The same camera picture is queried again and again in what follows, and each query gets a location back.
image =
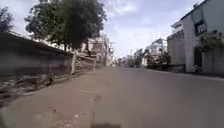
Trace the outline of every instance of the gray wall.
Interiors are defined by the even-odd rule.
[[[17,37],[0,35],[0,76],[68,72],[72,54]]]
[[[167,38],[168,53],[172,65],[185,64],[184,32],[179,31]]]
[[[202,9],[203,18],[207,26],[208,32],[213,30],[218,30],[224,34],[224,0],[205,0],[205,2],[199,7]],[[185,41],[185,54],[186,54],[186,71],[194,72],[194,48],[197,45],[198,37],[195,35],[194,23],[192,20],[192,13],[189,13],[182,19],[182,23],[184,26],[184,41]],[[210,57],[205,57],[203,55],[203,66],[210,65],[211,59]],[[217,58],[222,63],[224,58]],[[210,66],[203,67],[203,71],[209,73],[211,69]],[[215,66],[217,71],[223,71],[224,66],[217,65]]]
[[[214,56],[212,53],[203,54],[203,72],[210,74],[224,74],[224,50],[216,51]]]

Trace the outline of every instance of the sidewalk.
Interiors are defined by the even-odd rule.
[[[5,128],[90,128],[103,69],[21,97],[2,108]]]

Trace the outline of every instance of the house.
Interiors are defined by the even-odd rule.
[[[113,63],[114,50],[107,37],[101,36],[95,40],[89,39],[88,45],[92,59],[95,59],[98,63],[103,63],[106,66]],[[83,56],[88,56],[88,52],[85,48],[85,44],[82,44],[81,51],[84,53]]]
[[[172,35],[167,38],[168,53],[172,65],[185,64],[184,51],[184,31],[181,21],[171,26],[173,28]]]
[[[154,59],[156,60],[159,57],[159,55],[161,55],[164,52],[167,52],[167,41],[162,38],[159,38],[156,41],[152,42],[151,45],[146,47],[145,50],[147,50],[149,54],[153,56]],[[148,65],[147,58],[143,57],[141,64],[142,66],[147,66]]]
[[[166,40],[160,38],[151,43],[146,49],[149,50],[150,54],[157,58],[163,52],[167,52],[167,42]]]
[[[224,54],[215,55],[215,63],[209,54],[200,53],[195,47],[201,34],[218,30],[224,34],[224,0],[205,0],[195,4],[194,9],[181,18],[184,28],[186,71],[195,72],[202,66],[204,73],[224,73]]]

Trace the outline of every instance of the street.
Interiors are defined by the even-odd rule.
[[[19,98],[2,118],[5,128],[223,128],[223,108],[222,79],[110,67]]]

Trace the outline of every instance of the cloudy sky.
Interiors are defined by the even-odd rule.
[[[104,32],[114,42],[115,56],[131,54],[171,34],[173,23],[203,0],[100,0],[108,21]],[[0,0],[14,17],[14,31],[27,35],[24,17],[38,0]]]

